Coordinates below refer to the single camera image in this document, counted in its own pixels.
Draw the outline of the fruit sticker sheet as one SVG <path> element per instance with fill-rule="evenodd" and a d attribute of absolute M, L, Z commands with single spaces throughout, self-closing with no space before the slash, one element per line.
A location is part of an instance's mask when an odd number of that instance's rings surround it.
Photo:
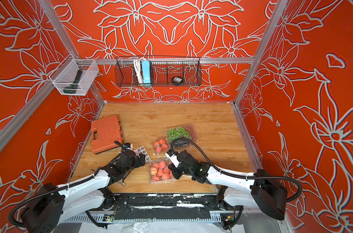
<path fill-rule="evenodd" d="M 151 159 L 150 159 L 150 157 L 149 157 L 149 155 L 148 155 L 148 153 L 147 153 L 147 151 L 146 151 L 144 146 L 141 146 L 141 147 L 139 147 L 137 149 L 134 149 L 133 151 L 135 152 L 137 157 L 141 157 L 141 155 L 143 155 L 145 163 L 150 162 Z"/>

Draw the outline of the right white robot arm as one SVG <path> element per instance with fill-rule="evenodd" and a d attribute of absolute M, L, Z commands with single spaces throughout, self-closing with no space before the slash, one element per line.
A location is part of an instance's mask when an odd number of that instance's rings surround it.
<path fill-rule="evenodd" d="M 199 162 L 186 150 L 175 151 L 174 145 L 181 141 L 174 140 L 165 154 L 174 178 L 186 175 L 201 184 L 221 186 L 219 196 L 224 204 L 258 208 L 273 219 L 284 220 L 287 203 L 302 194 L 302 185 L 294 178 L 272 176 L 262 169 L 254 173 L 223 169 L 206 155 L 206 160 Z"/>

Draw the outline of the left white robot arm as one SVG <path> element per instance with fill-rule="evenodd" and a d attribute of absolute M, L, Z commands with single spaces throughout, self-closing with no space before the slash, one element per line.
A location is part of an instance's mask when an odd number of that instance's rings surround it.
<path fill-rule="evenodd" d="M 33 197 L 18 204 L 9 214 L 11 224 L 29 233 L 50 233 L 77 214 L 115 204 L 109 186 L 124 182 L 135 168 L 144 166 L 146 156 L 123 150 L 107 165 L 72 183 L 42 186 Z"/>

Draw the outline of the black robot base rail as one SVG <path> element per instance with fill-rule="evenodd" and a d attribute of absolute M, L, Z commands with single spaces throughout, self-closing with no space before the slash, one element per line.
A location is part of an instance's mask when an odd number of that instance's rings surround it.
<path fill-rule="evenodd" d="M 114 208 L 106 211 L 106 221 L 182 220 L 219 222 L 234 208 L 218 200 L 216 194 L 124 194 L 115 198 Z"/>

